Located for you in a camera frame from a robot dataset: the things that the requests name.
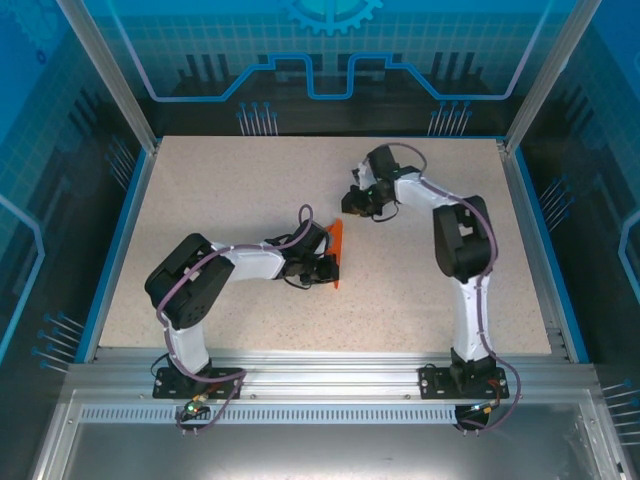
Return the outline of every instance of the speckled tabletop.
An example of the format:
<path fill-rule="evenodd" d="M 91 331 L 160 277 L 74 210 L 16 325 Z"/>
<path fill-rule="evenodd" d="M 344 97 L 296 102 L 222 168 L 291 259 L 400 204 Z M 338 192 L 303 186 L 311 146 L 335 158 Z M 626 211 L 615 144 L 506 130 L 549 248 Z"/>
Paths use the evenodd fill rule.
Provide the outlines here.
<path fill-rule="evenodd" d="M 433 227 L 410 207 L 390 222 L 342 215 L 355 168 L 381 138 L 165 137 L 129 245 L 101 346 L 161 347 L 143 285 L 186 235 L 254 243 L 297 226 L 303 203 L 322 225 L 344 221 L 339 290 L 281 281 L 228 284 L 205 319 L 208 347 L 255 350 L 447 352 L 453 291 L 433 253 Z M 499 352 L 550 353 L 536 292 L 494 140 L 403 139 L 429 160 L 427 176 L 484 197 L 500 257 L 489 289 Z M 394 147 L 401 165 L 419 166 Z"/>

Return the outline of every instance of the gear icon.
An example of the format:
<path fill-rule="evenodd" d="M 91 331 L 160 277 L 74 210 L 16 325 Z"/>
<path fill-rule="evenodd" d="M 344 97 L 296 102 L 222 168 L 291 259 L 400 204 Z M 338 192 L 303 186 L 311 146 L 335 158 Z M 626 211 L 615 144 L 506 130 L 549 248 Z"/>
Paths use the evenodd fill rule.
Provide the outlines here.
<path fill-rule="evenodd" d="M 310 27 L 314 34 L 337 30 L 346 34 L 349 28 L 360 28 L 363 20 L 373 18 L 373 10 L 382 7 L 382 0 L 282 0 L 289 20 L 300 28 Z"/>
<path fill-rule="evenodd" d="M 0 16 L 9 13 L 37 48 L 45 47 L 58 31 L 55 0 L 0 0 Z"/>

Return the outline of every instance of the orange plastic piece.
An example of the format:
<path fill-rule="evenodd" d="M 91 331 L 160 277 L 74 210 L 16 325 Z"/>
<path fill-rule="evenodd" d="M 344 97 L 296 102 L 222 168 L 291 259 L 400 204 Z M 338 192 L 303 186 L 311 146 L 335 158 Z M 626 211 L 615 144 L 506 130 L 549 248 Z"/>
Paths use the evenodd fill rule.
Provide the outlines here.
<path fill-rule="evenodd" d="M 329 232 L 329 234 L 333 238 L 333 243 L 331 244 L 331 248 L 327 250 L 327 254 L 336 256 L 336 262 L 338 263 L 338 266 L 340 266 L 340 257 L 342 255 L 342 230 L 343 225 L 342 220 L 340 219 L 336 220 L 333 225 L 327 227 L 327 232 Z M 335 282 L 333 282 L 334 288 L 337 289 L 339 285 L 340 280 L 336 280 Z"/>

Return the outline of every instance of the enclosure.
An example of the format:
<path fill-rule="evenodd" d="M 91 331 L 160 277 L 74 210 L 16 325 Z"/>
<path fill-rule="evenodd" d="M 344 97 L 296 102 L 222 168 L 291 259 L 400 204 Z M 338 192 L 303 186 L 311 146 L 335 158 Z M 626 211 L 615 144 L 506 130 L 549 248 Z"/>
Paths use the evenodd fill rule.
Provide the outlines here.
<path fill-rule="evenodd" d="M 0 0 L 3 477 L 635 478 L 639 18 L 630 0 Z M 513 416 L 464 436 L 471 401 L 421 399 L 452 297 L 429 218 L 400 205 L 344 219 L 336 291 L 225 290 L 207 347 L 248 374 L 183 439 L 182 402 L 152 398 L 145 278 L 194 231 L 261 241 L 306 202 L 342 218 L 350 170 L 388 141 L 487 201 Z"/>

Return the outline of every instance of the purple cable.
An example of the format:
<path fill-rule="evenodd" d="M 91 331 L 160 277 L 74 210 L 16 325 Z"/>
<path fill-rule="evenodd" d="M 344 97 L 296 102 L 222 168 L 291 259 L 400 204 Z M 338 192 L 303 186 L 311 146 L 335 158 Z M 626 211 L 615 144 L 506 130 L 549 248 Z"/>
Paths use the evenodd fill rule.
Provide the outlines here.
<path fill-rule="evenodd" d="M 428 190 L 431 190 L 437 195 L 441 195 L 441 196 L 444 196 L 445 198 L 454 200 L 460 203 L 461 205 L 463 205 L 465 208 L 467 208 L 478 219 L 478 221 L 482 225 L 482 228 L 484 228 L 485 232 L 487 232 L 487 236 L 489 237 L 489 244 L 491 246 L 491 257 L 489 259 L 489 263 L 487 264 L 486 268 L 483 270 L 483 272 L 480 275 L 478 275 L 476 280 L 476 292 L 477 292 L 476 308 L 478 310 L 478 333 L 480 334 L 480 340 L 482 341 L 482 346 L 487 351 L 489 356 L 493 358 L 496 362 L 504 365 L 509 370 L 511 370 L 514 377 L 516 377 L 516 395 L 513 400 L 513 403 L 509 407 L 509 410 L 507 410 L 507 413 L 505 413 L 502 416 L 502 418 L 500 418 L 497 422 L 493 423 L 488 427 L 484 426 L 480 422 L 475 422 L 473 420 L 463 420 L 463 421 L 469 425 L 473 425 L 481 428 L 482 431 L 484 432 L 490 432 L 491 430 L 495 430 L 500 425 L 502 425 L 505 422 L 505 420 L 507 420 L 507 418 L 511 416 L 516 406 L 518 405 L 518 402 L 520 401 L 520 395 L 522 393 L 522 380 L 520 379 L 520 374 L 518 373 L 518 371 L 513 365 L 511 365 L 509 362 L 507 362 L 506 360 L 503 360 L 502 358 L 498 357 L 498 355 L 496 355 L 496 353 L 489 346 L 489 342 L 487 341 L 487 338 L 485 336 L 485 331 L 484 331 L 484 319 L 482 318 L 482 280 L 484 280 L 484 278 L 487 277 L 489 273 L 491 273 L 491 270 L 493 269 L 493 265 L 495 264 L 496 259 L 498 258 L 498 245 L 496 243 L 496 237 L 495 237 L 495 234 L 493 233 L 493 229 L 491 228 L 491 225 L 489 225 L 489 221 L 486 218 L 484 218 L 484 216 L 478 211 L 477 208 L 475 208 L 473 205 L 467 202 L 464 198 L 458 197 L 444 190 L 441 190 L 435 185 L 430 184 L 425 178 L 421 178 L 420 183 L 422 183 L 422 185 L 425 188 L 427 188 Z"/>
<path fill-rule="evenodd" d="M 169 325 L 169 321 L 166 320 L 163 317 L 162 312 L 164 311 L 164 308 L 167 306 L 167 304 L 171 301 L 173 296 L 178 292 L 178 290 L 180 290 L 184 286 L 184 284 L 189 281 L 191 276 L 194 273 L 196 273 L 198 270 L 200 270 L 204 265 L 206 265 L 211 260 L 216 258 L 217 256 L 225 254 L 225 253 L 230 252 L 232 250 L 262 250 L 262 251 L 265 251 L 265 252 L 273 252 L 273 251 L 278 251 L 278 250 L 284 250 L 286 248 L 290 248 L 290 247 L 296 245 L 298 242 L 300 242 L 304 238 L 304 236 L 307 233 L 309 233 L 309 230 L 311 229 L 311 224 L 313 223 L 313 209 L 311 208 L 310 205 L 308 205 L 306 203 L 300 207 L 300 210 L 298 210 L 298 222 L 300 224 L 302 224 L 302 213 L 304 212 L 304 210 L 308 210 L 309 211 L 309 218 L 306 220 L 307 224 L 306 224 L 304 230 L 300 233 L 300 235 L 298 235 L 293 240 L 291 240 L 291 241 L 289 241 L 287 243 L 283 243 L 282 245 L 277 245 L 277 246 L 241 244 L 241 245 L 233 245 L 233 246 L 229 246 L 229 247 L 224 247 L 224 248 L 221 248 L 220 250 L 215 250 L 215 251 L 209 253 L 208 255 L 205 255 L 204 257 L 202 257 L 193 267 L 191 267 L 184 274 L 184 276 L 180 280 L 178 280 L 178 282 L 167 292 L 167 294 L 164 296 L 164 298 L 158 304 L 158 308 L 156 309 L 156 318 L 162 324 L 162 327 L 164 329 L 164 340 L 165 340 L 165 343 L 167 344 L 167 350 L 169 351 L 169 357 L 171 358 L 171 361 L 173 362 L 173 364 L 178 368 L 180 373 L 182 373 L 183 375 L 191 378 L 192 380 L 195 380 L 197 382 L 202 382 L 202 383 L 223 383 L 223 382 L 228 382 L 228 381 L 231 381 L 231 380 L 238 380 L 236 385 L 234 386 L 233 391 L 231 392 L 231 395 L 229 395 L 229 398 L 227 398 L 225 403 L 222 405 L 222 408 L 220 409 L 218 414 L 213 418 L 213 420 L 210 423 L 208 423 L 203 428 L 201 428 L 200 431 L 206 430 L 207 428 L 210 428 L 211 426 L 213 426 L 213 424 L 224 413 L 224 411 L 226 410 L 227 406 L 231 402 L 231 399 L 233 398 L 233 396 L 236 394 L 236 392 L 238 391 L 238 389 L 242 385 L 242 383 L 244 381 L 244 377 L 247 375 L 247 372 L 246 372 L 246 370 L 243 369 L 238 373 L 234 373 L 232 375 L 226 375 L 224 377 L 216 377 L 216 378 L 199 377 L 198 375 L 195 375 L 195 374 L 191 373 L 189 370 L 187 370 L 187 368 L 184 366 L 184 364 L 180 361 L 180 359 L 176 355 L 176 351 L 173 348 L 173 344 L 171 343 L 171 333 L 170 333 L 170 330 L 169 330 L 169 326 L 170 326 Z M 177 419 L 176 424 L 177 424 L 178 428 L 182 428 L 182 423 L 180 422 L 179 418 Z"/>

